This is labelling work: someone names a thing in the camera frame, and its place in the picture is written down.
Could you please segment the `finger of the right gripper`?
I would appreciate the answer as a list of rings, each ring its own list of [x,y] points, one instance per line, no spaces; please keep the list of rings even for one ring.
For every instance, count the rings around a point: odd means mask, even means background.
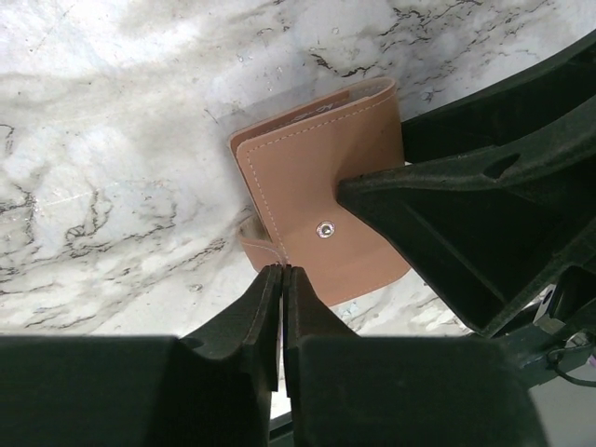
[[[402,123],[405,161],[516,141],[595,96],[595,33],[488,88]]]

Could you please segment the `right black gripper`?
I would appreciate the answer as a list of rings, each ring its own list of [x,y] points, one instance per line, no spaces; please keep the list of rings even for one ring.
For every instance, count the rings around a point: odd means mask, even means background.
[[[554,123],[509,149],[345,180],[338,200],[470,329],[494,336],[527,387],[555,378],[595,387],[572,375],[595,355],[592,118]]]

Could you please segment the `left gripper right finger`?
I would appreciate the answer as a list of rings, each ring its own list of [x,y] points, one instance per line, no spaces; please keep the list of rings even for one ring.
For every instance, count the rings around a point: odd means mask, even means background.
[[[283,273],[283,358],[298,446],[544,446],[517,371],[473,337],[371,337]]]

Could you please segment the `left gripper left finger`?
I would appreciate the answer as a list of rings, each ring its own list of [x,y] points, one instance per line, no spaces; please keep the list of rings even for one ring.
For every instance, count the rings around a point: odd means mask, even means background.
[[[5,446],[265,446],[283,270],[184,337],[5,336]]]

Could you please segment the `tan leather card holder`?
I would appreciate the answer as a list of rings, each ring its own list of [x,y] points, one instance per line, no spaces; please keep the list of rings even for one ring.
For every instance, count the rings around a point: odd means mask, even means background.
[[[254,214],[237,237],[252,267],[302,267],[326,305],[410,271],[379,234],[336,201],[343,179],[403,166],[398,89],[376,77],[232,134],[229,148]]]

